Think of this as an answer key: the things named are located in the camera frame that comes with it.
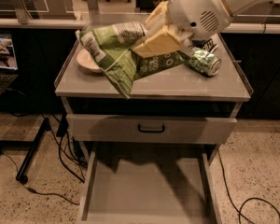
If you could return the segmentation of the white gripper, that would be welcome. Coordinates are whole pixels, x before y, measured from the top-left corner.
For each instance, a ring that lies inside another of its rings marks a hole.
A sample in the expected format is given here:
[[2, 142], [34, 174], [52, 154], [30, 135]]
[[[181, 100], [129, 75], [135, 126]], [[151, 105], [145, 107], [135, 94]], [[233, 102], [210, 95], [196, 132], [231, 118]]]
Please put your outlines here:
[[142, 58], [172, 53], [180, 49], [182, 31], [167, 25], [169, 17], [179, 29], [193, 32], [194, 40], [220, 33], [231, 23], [231, 11], [225, 0], [169, 0], [160, 2], [145, 21], [146, 38], [132, 51]]

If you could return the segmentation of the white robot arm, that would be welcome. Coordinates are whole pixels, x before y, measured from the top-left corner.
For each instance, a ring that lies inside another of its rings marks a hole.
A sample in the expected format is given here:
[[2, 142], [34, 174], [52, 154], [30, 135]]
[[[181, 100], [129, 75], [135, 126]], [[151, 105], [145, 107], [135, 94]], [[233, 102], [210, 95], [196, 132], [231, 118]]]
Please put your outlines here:
[[272, 0], [167, 0], [145, 21], [146, 34], [133, 46], [143, 58], [182, 49], [192, 40], [206, 38], [227, 28], [235, 15]]

